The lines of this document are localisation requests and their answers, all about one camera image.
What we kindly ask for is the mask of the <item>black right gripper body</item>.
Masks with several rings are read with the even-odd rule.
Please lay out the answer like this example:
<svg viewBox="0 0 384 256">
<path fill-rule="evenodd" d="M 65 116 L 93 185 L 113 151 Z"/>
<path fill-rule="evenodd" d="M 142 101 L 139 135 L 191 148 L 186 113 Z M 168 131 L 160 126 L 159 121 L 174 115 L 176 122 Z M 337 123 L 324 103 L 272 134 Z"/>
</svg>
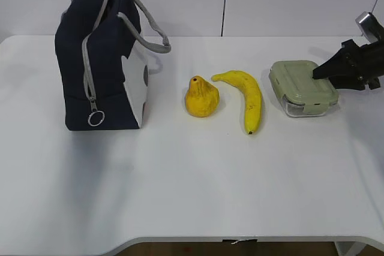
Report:
<svg viewBox="0 0 384 256">
<path fill-rule="evenodd" d="M 347 76 L 370 80 L 383 76 L 383 41 L 358 46 L 353 40 L 341 43 Z"/>
</svg>

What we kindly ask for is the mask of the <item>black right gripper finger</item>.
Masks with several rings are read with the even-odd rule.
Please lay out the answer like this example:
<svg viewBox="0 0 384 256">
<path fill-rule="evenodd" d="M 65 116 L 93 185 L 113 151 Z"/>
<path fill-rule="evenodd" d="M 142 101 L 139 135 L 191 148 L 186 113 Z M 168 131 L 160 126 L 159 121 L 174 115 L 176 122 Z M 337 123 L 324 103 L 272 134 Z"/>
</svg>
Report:
<svg viewBox="0 0 384 256">
<path fill-rule="evenodd" d="M 379 87 L 379 79 L 372 78 L 368 80 L 361 80 L 358 78 L 347 76 L 334 76 L 330 77 L 329 81 L 336 89 L 351 89 L 357 91 L 364 91 L 368 86 L 369 89 L 377 89 Z"/>
<path fill-rule="evenodd" d="M 340 49 L 324 64 L 313 70 L 313 79 L 328 79 L 330 77 L 355 79 L 356 71 L 352 61 L 351 53 Z"/>
</svg>

